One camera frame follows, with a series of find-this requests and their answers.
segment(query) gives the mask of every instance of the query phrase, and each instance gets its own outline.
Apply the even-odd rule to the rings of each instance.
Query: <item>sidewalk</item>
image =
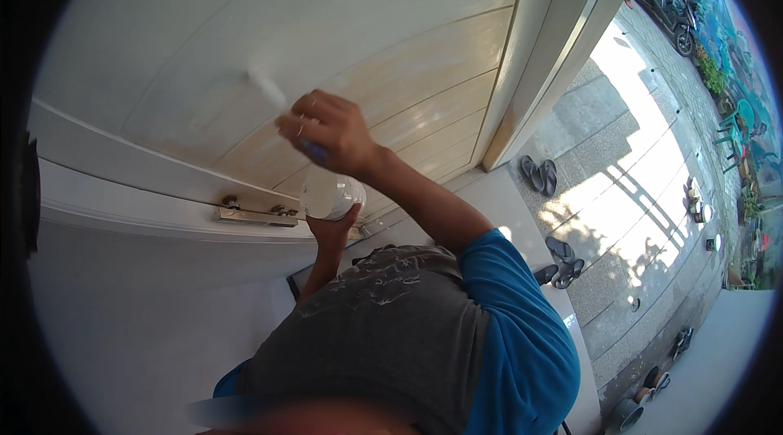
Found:
[[[698,326],[717,297],[739,240],[739,173],[723,175],[718,114],[690,61],[641,7],[623,5],[568,91],[510,171],[544,236],[585,260],[568,288],[602,412],[666,360],[683,325]],[[518,158],[557,165],[550,199],[520,177]],[[686,187],[695,177],[716,217],[696,225]],[[724,247],[708,253],[719,232]],[[641,300],[638,311],[630,303]]]

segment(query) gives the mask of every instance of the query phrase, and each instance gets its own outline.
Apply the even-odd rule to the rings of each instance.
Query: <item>motorcycle wheel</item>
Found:
[[[681,56],[688,58],[693,53],[694,43],[693,34],[687,31],[684,26],[680,26],[674,31],[674,48]]]

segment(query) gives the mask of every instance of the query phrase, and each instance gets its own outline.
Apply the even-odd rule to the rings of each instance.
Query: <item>gray t-shirt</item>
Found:
[[[423,433],[461,433],[489,313],[438,246],[376,251],[309,297],[263,342],[237,394],[344,395],[416,414]]]

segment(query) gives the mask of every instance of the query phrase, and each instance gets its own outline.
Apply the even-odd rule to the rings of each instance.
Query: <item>mural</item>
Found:
[[[752,30],[734,0],[700,0],[697,36],[727,74],[734,99],[746,99],[753,108],[750,154],[763,195],[783,194],[783,128],[775,87],[763,62]]]

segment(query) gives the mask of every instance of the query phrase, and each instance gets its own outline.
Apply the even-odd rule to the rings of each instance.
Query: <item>white door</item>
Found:
[[[248,82],[253,66],[291,102],[313,88],[357,102],[379,143],[447,178],[481,157],[514,2],[73,0],[38,74],[30,128],[44,159],[94,177],[201,203],[236,194],[260,212],[298,208],[308,161],[276,136],[275,109]],[[364,217],[392,205],[372,189],[368,198]]]

